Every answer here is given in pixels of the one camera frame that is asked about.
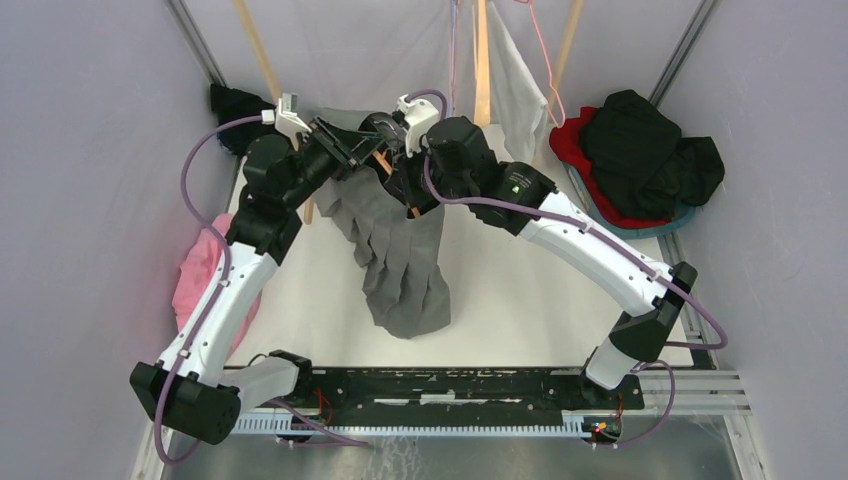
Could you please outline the orange plastic hanger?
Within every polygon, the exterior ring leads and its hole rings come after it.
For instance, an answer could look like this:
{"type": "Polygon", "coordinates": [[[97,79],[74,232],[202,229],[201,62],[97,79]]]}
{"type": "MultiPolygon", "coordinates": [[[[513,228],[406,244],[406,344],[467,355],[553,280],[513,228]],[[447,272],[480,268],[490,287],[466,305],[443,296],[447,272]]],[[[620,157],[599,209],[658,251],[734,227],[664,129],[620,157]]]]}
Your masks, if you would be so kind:
{"type": "Polygon", "coordinates": [[[385,172],[386,179],[383,181],[383,187],[386,192],[406,208],[409,219],[420,218],[421,212],[414,202],[404,162],[395,163],[390,150],[384,152],[377,150],[372,157],[385,172]]]}

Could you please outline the grey garment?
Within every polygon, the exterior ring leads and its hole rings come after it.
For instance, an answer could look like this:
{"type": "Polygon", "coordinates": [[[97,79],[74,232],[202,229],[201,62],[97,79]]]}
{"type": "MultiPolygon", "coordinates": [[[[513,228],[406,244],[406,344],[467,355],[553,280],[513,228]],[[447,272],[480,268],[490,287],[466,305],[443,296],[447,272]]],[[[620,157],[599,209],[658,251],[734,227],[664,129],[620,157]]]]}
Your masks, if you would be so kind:
{"type": "Polygon", "coordinates": [[[329,180],[314,201],[354,245],[374,324],[411,339],[451,323],[450,289],[438,265],[445,208],[410,218],[384,188],[382,172],[380,166],[365,166],[345,180],[329,180]]]}

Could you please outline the white skirt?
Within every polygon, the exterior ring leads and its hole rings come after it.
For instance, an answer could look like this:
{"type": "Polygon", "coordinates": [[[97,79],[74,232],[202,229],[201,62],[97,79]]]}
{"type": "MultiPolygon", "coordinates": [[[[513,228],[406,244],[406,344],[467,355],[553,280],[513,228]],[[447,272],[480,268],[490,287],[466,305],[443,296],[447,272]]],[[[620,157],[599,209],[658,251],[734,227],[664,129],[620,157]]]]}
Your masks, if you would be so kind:
{"type": "Polygon", "coordinates": [[[497,7],[486,2],[491,103],[504,147],[515,161],[530,163],[545,133],[548,103],[497,7]]]}

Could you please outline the pink wire hanger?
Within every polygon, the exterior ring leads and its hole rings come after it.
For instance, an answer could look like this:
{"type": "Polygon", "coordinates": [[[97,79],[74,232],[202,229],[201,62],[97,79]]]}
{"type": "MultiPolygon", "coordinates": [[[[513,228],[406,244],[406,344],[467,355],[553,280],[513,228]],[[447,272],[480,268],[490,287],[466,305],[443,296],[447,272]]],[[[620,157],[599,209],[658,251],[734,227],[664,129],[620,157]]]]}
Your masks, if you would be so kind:
{"type": "Polygon", "coordinates": [[[538,21],[538,17],[536,15],[536,10],[534,7],[533,0],[516,0],[517,3],[523,4],[526,6],[527,11],[529,13],[535,35],[540,47],[540,51],[542,53],[542,58],[544,61],[546,74],[547,74],[547,87],[548,87],[548,100],[547,100],[547,112],[550,117],[550,120],[554,127],[561,127],[564,124],[566,119],[566,112],[561,100],[561,96],[557,89],[557,86],[554,82],[554,72],[550,62],[550,57],[548,54],[547,46],[544,41],[544,37],[540,28],[540,24],[538,21]]]}

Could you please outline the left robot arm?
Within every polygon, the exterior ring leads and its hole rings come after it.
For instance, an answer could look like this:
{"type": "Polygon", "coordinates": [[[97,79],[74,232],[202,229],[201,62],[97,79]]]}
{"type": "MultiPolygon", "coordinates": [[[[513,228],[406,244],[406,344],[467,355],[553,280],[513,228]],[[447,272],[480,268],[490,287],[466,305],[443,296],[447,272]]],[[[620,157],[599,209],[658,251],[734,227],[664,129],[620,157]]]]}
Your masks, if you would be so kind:
{"type": "Polygon", "coordinates": [[[307,404],[310,360],[287,352],[237,370],[225,367],[244,318],[282,265],[302,226],[299,207],[330,179],[340,180],[386,148],[373,131],[347,130],[320,117],[292,140],[263,135],[246,148],[246,184],[225,235],[222,256],[185,327],[154,364],[138,363],[130,384],[151,420],[211,445],[239,417],[273,400],[307,404]]]}

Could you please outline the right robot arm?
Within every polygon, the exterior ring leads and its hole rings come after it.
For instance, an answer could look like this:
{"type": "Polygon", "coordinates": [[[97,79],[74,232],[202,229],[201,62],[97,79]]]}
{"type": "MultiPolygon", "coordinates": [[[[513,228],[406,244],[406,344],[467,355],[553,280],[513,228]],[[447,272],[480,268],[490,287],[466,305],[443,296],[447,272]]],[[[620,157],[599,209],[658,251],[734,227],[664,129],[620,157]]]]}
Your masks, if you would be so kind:
{"type": "Polygon", "coordinates": [[[497,160],[482,129],[465,117],[415,120],[395,112],[386,135],[393,196],[420,213],[438,204],[465,206],[482,223],[564,260],[619,304],[619,319],[577,382],[585,405],[606,406],[625,376],[658,359],[690,298],[693,266],[642,254],[580,212],[535,167],[497,160]]]}

